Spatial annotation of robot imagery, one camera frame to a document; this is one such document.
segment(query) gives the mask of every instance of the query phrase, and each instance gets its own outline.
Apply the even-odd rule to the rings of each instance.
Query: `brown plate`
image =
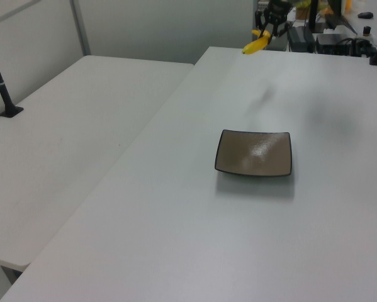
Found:
[[[215,169],[247,176],[288,176],[291,174],[290,134],[224,130]]]

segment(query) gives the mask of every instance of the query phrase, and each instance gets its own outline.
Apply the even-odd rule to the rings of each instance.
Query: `plate rim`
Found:
[[[287,135],[289,136],[289,147],[290,147],[290,171],[289,171],[289,173],[288,173],[288,174],[277,174],[277,175],[260,175],[260,174],[243,174],[243,173],[234,173],[234,172],[230,172],[230,171],[226,171],[226,170],[217,169],[216,164],[217,164],[218,155],[219,155],[220,143],[221,143],[221,141],[222,141],[223,134],[224,134],[226,131],[229,131],[229,132],[238,132],[238,133],[251,133],[251,134],[280,134],[280,133],[287,134]],[[232,175],[238,175],[238,176],[249,176],[249,177],[284,177],[284,176],[290,176],[290,175],[291,175],[291,172],[292,172],[292,169],[293,169],[293,156],[292,156],[292,149],[291,149],[291,137],[290,137],[290,133],[289,133],[289,132],[253,132],[253,131],[236,131],[236,130],[223,129],[222,134],[220,135],[220,138],[219,138],[218,150],[217,150],[217,152],[216,152],[215,166],[214,166],[214,168],[215,168],[215,170],[217,170],[217,171],[219,171],[219,172],[223,172],[223,173],[227,173],[227,174],[232,174]]]

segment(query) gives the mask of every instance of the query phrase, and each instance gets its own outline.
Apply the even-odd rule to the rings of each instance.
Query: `gray wall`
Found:
[[[81,57],[69,0],[41,0],[0,22],[0,70],[14,103]]]
[[[93,55],[195,64],[251,39],[254,0],[75,0]]]

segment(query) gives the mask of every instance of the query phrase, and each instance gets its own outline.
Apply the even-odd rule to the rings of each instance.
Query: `white table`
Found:
[[[373,19],[359,19],[357,15],[370,11],[374,14]],[[362,34],[363,28],[365,26],[371,27],[371,33],[377,37],[377,0],[366,0],[366,1],[353,1],[352,8],[350,11],[345,12],[344,16],[347,18],[349,23],[354,27],[354,29]]]
[[[293,174],[217,172],[223,129],[290,132]],[[377,302],[377,67],[208,49],[12,301]]]
[[[0,264],[22,271],[191,70],[84,57],[0,118]]]

